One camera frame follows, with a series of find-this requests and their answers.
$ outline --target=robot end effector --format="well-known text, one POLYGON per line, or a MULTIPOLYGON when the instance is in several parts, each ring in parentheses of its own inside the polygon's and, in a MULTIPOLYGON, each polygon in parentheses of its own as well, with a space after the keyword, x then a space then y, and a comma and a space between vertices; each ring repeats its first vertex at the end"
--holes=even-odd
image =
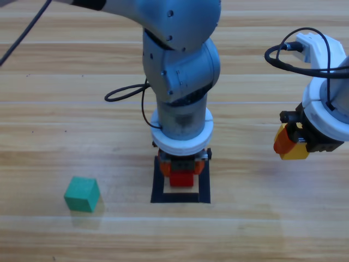
MULTIPOLYGON (((311 152, 332 152, 349 141, 349 57, 342 45, 333 38, 312 33, 300 33, 296 42, 281 48, 289 50, 292 45, 297 47, 293 50, 295 56, 310 63, 311 69, 290 67, 290 71, 314 78, 296 110, 280 113, 282 125, 274 139, 274 150, 283 160, 305 159, 311 152), (323 71, 330 74, 321 76, 323 71)), ((275 66, 275 59, 270 62, 267 53, 267 61, 275 66)), ((288 66, 280 63, 276 67, 287 70, 288 66)))

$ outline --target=black connector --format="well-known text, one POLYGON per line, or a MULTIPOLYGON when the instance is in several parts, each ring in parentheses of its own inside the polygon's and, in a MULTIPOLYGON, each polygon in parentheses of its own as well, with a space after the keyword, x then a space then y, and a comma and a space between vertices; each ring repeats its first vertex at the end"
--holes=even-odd
POLYGON ((282 111, 280 113, 281 123, 299 123, 300 122, 300 112, 296 111, 282 111))
POLYGON ((286 50, 287 51, 298 51, 298 52, 302 53, 304 50, 304 46, 300 42, 297 42, 297 41, 288 42, 288 43, 286 43, 286 50))
POLYGON ((331 110, 334 111, 336 108, 330 103, 330 101, 326 101, 326 106, 331 110))

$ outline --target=black screw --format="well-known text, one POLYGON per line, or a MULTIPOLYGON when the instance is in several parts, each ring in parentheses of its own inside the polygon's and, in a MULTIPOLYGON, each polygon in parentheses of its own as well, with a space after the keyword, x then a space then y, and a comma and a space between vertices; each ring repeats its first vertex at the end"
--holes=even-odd
POLYGON ((281 123, 288 123, 288 116, 287 115, 281 116, 280 121, 281 121, 281 123))
POLYGON ((211 160, 211 159, 212 159, 212 151, 211 151, 211 148, 208 148, 208 149, 207 149, 207 157, 208 157, 208 160, 211 160))

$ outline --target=green cube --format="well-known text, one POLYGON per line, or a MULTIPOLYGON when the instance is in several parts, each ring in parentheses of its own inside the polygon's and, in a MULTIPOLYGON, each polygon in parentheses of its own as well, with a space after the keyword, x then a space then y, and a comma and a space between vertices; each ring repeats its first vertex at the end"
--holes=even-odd
POLYGON ((99 195, 96 179, 74 176, 65 192, 64 199, 70 210, 93 212, 99 195))

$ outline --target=red block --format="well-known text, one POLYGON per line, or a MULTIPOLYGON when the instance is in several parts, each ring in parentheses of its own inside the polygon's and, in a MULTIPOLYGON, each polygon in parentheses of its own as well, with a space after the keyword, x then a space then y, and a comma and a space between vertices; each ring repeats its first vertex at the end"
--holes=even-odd
POLYGON ((171 187, 193 187, 194 173, 193 172, 172 172, 170 176, 171 187))

